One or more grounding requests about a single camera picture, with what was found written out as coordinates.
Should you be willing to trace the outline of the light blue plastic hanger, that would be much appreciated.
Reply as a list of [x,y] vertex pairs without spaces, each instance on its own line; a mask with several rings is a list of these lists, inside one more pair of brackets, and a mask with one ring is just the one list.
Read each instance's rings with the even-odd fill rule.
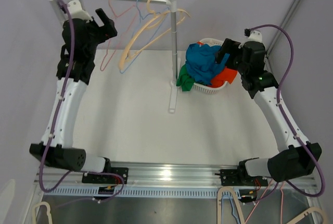
[[[136,6],[136,9],[137,9],[137,12],[138,12],[138,15],[139,15],[139,24],[138,24],[138,26],[135,28],[135,30],[133,31],[132,36],[135,34],[135,31],[136,31],[136,30],[140,29],[140,28],[141,28],[141,27],[142,27],[147,21],[149,21],[149,20],[153,17],[153,15],[148,14],[148,12],[147,12],[147,14],[146,14],[145,16],[143,16],[141,9],[139,9],[139,7],[138,7],[138,2],[139,2],[139,0],[136,1],[135,6]],[[155,30],[155,32],[153,33],[154,38],[157,37],[156,34],[158,33],[158,31],[156,32],[156,30]],[[124,70],[124,71],[119,71],[119,72],[120,72],[121,74],[125,73],[126,70],[128,69],[128,67],[132,64],[132,62],[133,62],[134,60],[132,60],[130,63],[127,63],[127,64],[125,65],[125,70]]]

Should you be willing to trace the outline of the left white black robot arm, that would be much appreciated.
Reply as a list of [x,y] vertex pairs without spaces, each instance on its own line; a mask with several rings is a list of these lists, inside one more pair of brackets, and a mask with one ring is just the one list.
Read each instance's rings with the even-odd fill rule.
[[41,141],[31,144],[29,152],[41,166],[93,172],[95,179],[106,183],[112,177],[112,170],[106,166],[107,159],[73,147],[75,121],[95,68],[97,46],[118,34],[113,20],[101,8],[95,12],[103,22],[102,26],[94,18],[74,13],[70,13],[70,19],[63,23],[65,43],[57,66],[52,115]]

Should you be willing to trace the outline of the orange t shirt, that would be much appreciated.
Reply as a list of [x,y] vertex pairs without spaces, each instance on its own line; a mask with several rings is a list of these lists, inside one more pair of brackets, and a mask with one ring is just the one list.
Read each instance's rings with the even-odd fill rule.
[[[199,45],[208,44],[210,46],[222,45],[223,41],[212,39],[212,38],[205,38],[205,39],[198,41],[197,44],[199,44]],[[211,80],[211,85],[208,85],[207,87],[213,88],[213,89],[218,89],[218,88],[226,85],[227,83],[232,84],[232,82],[234,81],[236,76],[237,76],[236,70],[228,69],[225,67],[221,73],[219,73],[217,76],[215,76]]]

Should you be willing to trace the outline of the green t shirt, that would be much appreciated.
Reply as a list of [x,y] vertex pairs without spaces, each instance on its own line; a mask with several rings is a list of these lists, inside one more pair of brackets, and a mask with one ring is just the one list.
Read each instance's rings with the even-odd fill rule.
[[180,69],[176,86],[181,87],[183,92],[189,92],[192,89],[194,83],[195,80],[189,75],[186,65],[183,65]]

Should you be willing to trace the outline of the beige plastic hanger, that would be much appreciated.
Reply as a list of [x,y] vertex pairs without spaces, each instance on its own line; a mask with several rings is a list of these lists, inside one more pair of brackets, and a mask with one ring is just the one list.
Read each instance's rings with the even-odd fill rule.
[[118,63],[118,68],[120,71],[125,70],[125,65],[127,63],[130,63],[132,60],[134,60],[138,55],[141,54],[142,51],[146,50],[148,47],[150,47],[153,43],[159,41],[162,37],[164,37],[166,34],[171,32],[171,28],[167,29],[163,33],[161,33],[159,36],[154,38],[154,35],[152,36],[152,39],[148,41],[146,45],[144,45],[142,48],[139,50],[135,51],[134,53],[131,53],[131,49],[133,44],[136,42],[136,40],[141,36],[141,34],[145,31],[152,30],[154,28],[156,29],[156,32],[159,30],[159,27],[163,24],[164,20],[167,18],[168,15],[171,15],[172,13],[179,13],[181,17],[180,20],[176,20],[176,26],[180,25],[183,23],[186,17],[191,18],[191,15],[184,9],[181,8],[176,8],[174,6],[175,0],[166,0],[165,4],[167,5],[168,9],[161,12],[157,13],[155,10],[153,10],[150,7],[152,0],[147,0],[146,2],[146,10],[148,14],[153,15],[153,17],[147,21],[140,29],[135,31],[135,34],[132,36],[132,38],[129,40],[127,45],[125,46],[119,63]]

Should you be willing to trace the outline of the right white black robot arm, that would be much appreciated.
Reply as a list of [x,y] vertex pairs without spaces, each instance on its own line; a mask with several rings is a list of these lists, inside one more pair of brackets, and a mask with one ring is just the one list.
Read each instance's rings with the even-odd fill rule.
[[276,182],[310,175],[315,162],[322,154],[318,143],[311,143],[306,136],[289,127],[292,117],[283,117],[277,97],[278,82],[273,74],[265,70],[265,46],[258,41],[244,44],[225,39],[215,54],[215,61],[226,68],[236,70],[241,76],[243,88],[264,114],[276,141],[278,154],[271,158],[251,158],[239,162],[237,180],[250,184],[255,177],[264,176]]

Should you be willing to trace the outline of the pink plastic hanger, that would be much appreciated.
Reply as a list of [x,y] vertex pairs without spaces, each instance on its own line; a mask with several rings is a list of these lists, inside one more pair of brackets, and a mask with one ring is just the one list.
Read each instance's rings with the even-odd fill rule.
[[[110,10],[112,12],[113,19],[115,21],[117,21],[119,18],[123,17],[124,15],[126,15],[126,14],[128,14],[130,12],[133,12],[134,8],[135,8],[135,4],[132,4],[130,7],[128,7],[124,11],[122,11],[120,13],[117,13],[116,10],[112,6],[111,0],[108,0],[108,6],[109,6],[109,8],[110,8]],[[131,29],[132,25],[134,24],[134,22],[136,21],[137,16],[138,16],[138,12],[133,13],[133,17],[132,17],[130,23],[126,27],[125,31],[123,31],[120,34],[120,36],[118,37],[118,42],[112,48],[113,52],[110,55],[109,55],[109,50],[110,50],[110,46],[111,46],[111,39],[108,40],[108,45],[107,45],[107,48],[106,48],[106,52],[105,52],[105,55],[104,55],[104,57],[102,59],[100,67],[99,67],[99,70],[101,72],[105,71],[105,69],[109,65],[109,63],[112,60],[112,58],[115,55],[115,53],[120,49],[122,43],[124,42],[125,37],[127,36],[128,32],[130,31],[130,29]]]

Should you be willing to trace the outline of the blue t shirt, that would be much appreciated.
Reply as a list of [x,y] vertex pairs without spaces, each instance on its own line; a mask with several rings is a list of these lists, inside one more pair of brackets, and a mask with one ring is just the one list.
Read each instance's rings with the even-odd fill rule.
[[190,44],[186,51],[185,66],[187,73],[196,83],[211,85],[211,80],[220,74],[225,68],[230,54],[222,55],[220,63],[215,61],[215,54],[220,50],[219,45],[209,46],[208,44]]

